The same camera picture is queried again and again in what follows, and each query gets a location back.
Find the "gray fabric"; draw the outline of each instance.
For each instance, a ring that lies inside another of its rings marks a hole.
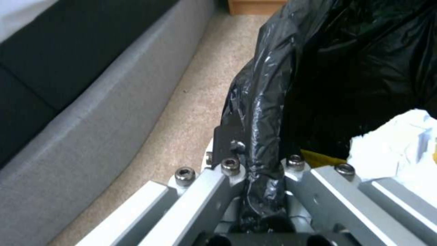
[[[213,10],[180,0],[0,171],[1,245],[46,244],[126,168]]]

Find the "hex socket bolt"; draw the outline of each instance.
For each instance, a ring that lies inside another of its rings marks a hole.
[[[295,171],[302,171],[305,167],[305,161],[300,155],[290,155],[287,159],[287,166]]]
[[[190,186],[196,179],[196,173],[190,167],[181,167],[174,172],[176,184],[179,186]]]
[[[355,176],[355,168],[347,163],[338,164],[334,169],[347,180],[352,181]]]
[[[212,166],[212,152],[208,151],[208,152],[206,152],[205,155],[206,155],[206,165],[208,167]]]
[[[224,175],[235,176],[240,173],[240,161],[237,158],[225,158],[220,165]]]

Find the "wooden cabinet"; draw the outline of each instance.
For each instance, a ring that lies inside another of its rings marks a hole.
[[[228,0],[231,14],[273,14],[287,0]]]

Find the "beige carpet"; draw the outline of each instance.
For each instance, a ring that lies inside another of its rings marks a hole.
[[[210,21],[196,54],[149,138],[130,166],[50,245],[74,245],[149,180],[167,183],[174,171],[199,171],[203,152],[220,123],[229,84],[253,56],[268,16]]]

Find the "garbage bag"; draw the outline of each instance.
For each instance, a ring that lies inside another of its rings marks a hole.
[[[241,231],[292,230],[280,160],[296,146],[345,159],[351,137],[395,115],[420,108],[437,117],[436,5],[291,0],[260,28],[221,121],[238,115],[244,128]]]

